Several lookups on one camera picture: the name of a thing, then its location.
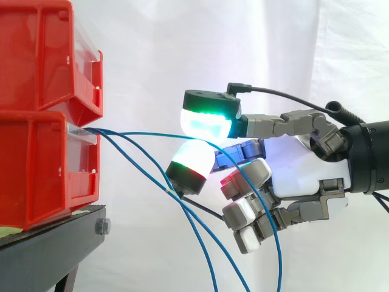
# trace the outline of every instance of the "blue wire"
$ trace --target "blue wire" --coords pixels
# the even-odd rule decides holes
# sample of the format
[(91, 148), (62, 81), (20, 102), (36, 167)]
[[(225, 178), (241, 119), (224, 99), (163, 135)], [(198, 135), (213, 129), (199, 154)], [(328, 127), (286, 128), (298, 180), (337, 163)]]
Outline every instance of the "blue wire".
[(110, 137), (108, 137), (103, 130), (104, 129), (96, 129), (96, 128), (90, 128), (92, 131), (98, 131), (104, 138), (106, 138), (115, 148), (133, 165), (135, 166), (140, 172), (142, 172), (147, 178), (149, 178), (153, 183), (155, 183), (159, 188), (161, 188), (164, 192), (166, 192), (172, 199), (177, 201), (181, 207), (183, 207), (186, 211), (189, 212), (190, 215), (205, 229), (205, 231), (208, 232), (208, 234), (212, 237), (212, 239), (218, 244), (218, 246), (221, 248), (225, 256), (228, 258), (229, 262), (231, 263), (233, 269), (235, 270), (236, 274), (238, 275), (239, 279), (241, 280), (244, 288), (246, 289), (246, 292), (250, 292), (250, 288), (247, 285), (246, 281), (243, 278), (243, 275), (241, 274), (239, 268), (233, 261), (231, 255), (226, 250), (224, 245), (220, 242), (220, 240), (217, 238), (217, 236), (209, 229), (209, 227), (190, 209), (185, 203), (183, 203), (179, 198), (176, 197), (175, 193), (172, 193), (171, 190), (166, 189), (159, 181), (157, 181), (155, 178), (153, 178), (148, 172), (146, 172), (141, 166), (138, 165), (131, 157), (127, 155), (127, 153), (120, 148), (119, 145), (115, 143)]
[[(163, 133), (148, 133), (148, 132), (122, 132), (121, 134), (123, 135), (145, 135), (145, 136), (160, 136), (160, 137), (172, 137), (172, 138), (180, 138), (180, 139), (195, 139), (193, 137), (188, 137), (188, 136), (181, 136), (181, 135), (174, 135), (174, 134), (163, 134)], [(262, 206), (264, 207), (264, 210), (265, 210), (265, 213), (266, 213), (266, 216), (268, 217), (269, 219), (269, 222), (270, 222), (270, 225), (272, 226), (272, 230), (273, 230), (273, 233), (274, 233), (274, 240), (275, 240), (275, 245), (277, 247), (277, 253), (278, 253), (278, 282), (277, 282), (277, 292), (280, 292), (281, 291), (281, 283), (282, 283), (282, 252), (281, 252), (281, 246), (280, 246), (280, 240), (278, 238), (278, 234), (277, 234), (277, 228), (275, 226), (275, 223), (273, 221), (273, 218), (268, 210), (268, 208), (266, 207), (266, 203), (264, 202), (262, 196), (260, 195), (260, 193), (257, 191), (256, 187), (253, 185), (253, 183), (251, 182), (251, 180), (249, 179), (249, 177), (242, 171), (242, 169), (239, 167), (239, 165), (233, 160), (233, 158), (226, 152), (224, 151), (222, 148), (220, 148), (219, 146), (211, 143), (211, 142), (208, 142), (208, 141), (205, 141), (206, 143), (208, 143), (209, 145), (211, 145), (212, 147), (216, 148), (217, 150), (219, 150), (220, 152), (222, 152), (224, 155), (226, 155), (230, 160), (231, 162), (233, 162), (233, 164), (235, 165), (235, 167), (239, 170), (239, 172), (242, 174), (242, 176), (244, 177), (244, 179), (247, 181), (247, 183), (250, 185), (250, 187), (253, 189), (253, 191), (255, 192), (256, 196), (258, 197), (258, 199), (261, 201), (262, 203)]]
[[(86, 130), (94, 131), (93, 128), (87, 128)], [(100, 130), (95, 130), (95, 132), (99, 133), (99, 134), (102, 133), (102, 131), (100, 131)], [(159, 169), (159, 171), (161, 172), (162, 176), (164, 177), (166, 183), (168, 184), (169, 188), (171, 190), (173, 190), (174, 192), (176, 192), (174, 187), (173, 187), (173, 185), (171, 184), (168, 176), (166, 175), (165, 171), (163, 170), (163, 168), (160, 166), (160, 164), (142, 146), (140, 146), (137, 142), (135, 142), (134, 140), (130, 139), (129, 137), (127, 137), (125, 135), (122, 135), (120, 133), (117, 133), (115, 131), (105, 130), (104, 133), (106, 133), (106, 134), (113, 134), (113, 135), (119, 136), (119, 137), (127, 140), (128, 142), (132, 143), (134, 146), (136, 146)], [(205, 244), (202, 241), (201, 235), (200, 235), (199, 231), (197, 230), (197, 227), (196, 227), (195, 223), (193, 222), (192, 218), (190, 217), (188, 211), (186, 211), (184, 208), (182, 208), (182, 210), (184, 211), (185, 216), (188, 218), (189, 223), (192, 226), (192, 229), (193, 229), (194, 233), (196, 234), (196, 237), (197, 237), (197, 239), (198, 239), (198, 241), (199, 241), (199, 243), (201, 245), (202, 251), (204, 252), (205, 258), (207, 259), (208, 267), (209, 267), (209, 270), (210, 270), (210, 273), (211, 273), (211, 277), (212, 277), (213, 289), (214, 289), (215, 292), (218, 292), (218, 284), (216, 282), (215, 271), (213, 270), (211, 258), (209, 256), (207, 248), (205, 247)]]

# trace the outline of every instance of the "green led light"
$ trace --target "green led light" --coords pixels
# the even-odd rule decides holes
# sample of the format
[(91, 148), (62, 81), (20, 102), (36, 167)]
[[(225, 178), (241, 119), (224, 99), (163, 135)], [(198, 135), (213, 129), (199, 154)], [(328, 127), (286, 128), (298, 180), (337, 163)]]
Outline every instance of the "green led light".
[(221, 114), (195, 113), (183, 109), (181, 127), (188, 136), (220, 144), (230, 133), (232, 121)]
[(207, 178), (215, 164), (215, 153), (208, 143), (200, 140), (189, 140), (182, 144), (172, 161)]

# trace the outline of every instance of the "robotic hand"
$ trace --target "robotic hand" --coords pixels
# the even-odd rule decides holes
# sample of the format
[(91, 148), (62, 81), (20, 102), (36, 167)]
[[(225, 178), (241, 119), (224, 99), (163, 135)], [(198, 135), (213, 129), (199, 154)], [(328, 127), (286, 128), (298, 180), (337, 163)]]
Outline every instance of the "robotic hand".
[[(225, 94), (187, 91), (184, 111), (222, 114), (231, 121), (228, 137), (254, 138), (224, 150), (243, 165), (278, 231), (297, 223), (329, 219), (347, 206), (347, 192), (371, 195), (375, 190), (389, 189), (389, 121), (365, 124), (337, 102), (329, 103), (323, 111), (347, 125), (341, 129), (315, 109), (280, 117), (241, 115), (236, 94), (250, 91), (251, 86), (236, 83), (229, 84)], [(204, 116), (191, 121), (192, 125), (199, 123), (202, 132), (210, 128), (212, 133), (223, 132), (222, 125), (215, 123), (204, 127)], [(223, 153), (216, 151), (215, 157), (212, 173), (233, 167)], [(167, 170), (181, 195), (199, 193), (205, 181), (193, 187), (194, 180), (183, 173), (171, 166)], [(225, 198), (232, 200), (222, 210), (223, 219), (234, 231), (240, 251), (246, 254), (258, 249), (261, 241), (273, 235), (263, 205), (239, 171), (226, 176), (221, 184)], [(282, 201), (292, 203), (279, 207)]]

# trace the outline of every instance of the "black cylindrical sensor cap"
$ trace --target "black cylindrical sensor cap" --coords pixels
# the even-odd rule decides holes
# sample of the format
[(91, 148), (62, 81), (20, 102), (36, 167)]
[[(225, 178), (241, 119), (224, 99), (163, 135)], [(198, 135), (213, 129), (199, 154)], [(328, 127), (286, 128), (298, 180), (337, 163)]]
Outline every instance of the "black cylindrical sensor cap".
[(182, 108), (195, 113), (221, 114), (232, 120), (235, 119), (240, 104), (240, 99), (227, 98), (220, 92), (186, 90)]
[(389, 189), (389, 121), (362, 123), (340, 131), (349, 145), (350, 192)]
[(175, 161), (170, 163), (166, 174), (170, 181), (178, 185), (184, 195), (198, 195), (207, 181), (202, 175)]

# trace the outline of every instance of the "screw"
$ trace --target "screw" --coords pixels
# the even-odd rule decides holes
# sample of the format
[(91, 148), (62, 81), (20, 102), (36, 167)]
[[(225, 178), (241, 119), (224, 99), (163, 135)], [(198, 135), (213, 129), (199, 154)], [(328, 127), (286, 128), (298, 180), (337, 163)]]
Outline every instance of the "screw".
[(96, 234), (108, 235), (111, 231), (111, 221), (108, 218), (98, 219), (95, 228)]

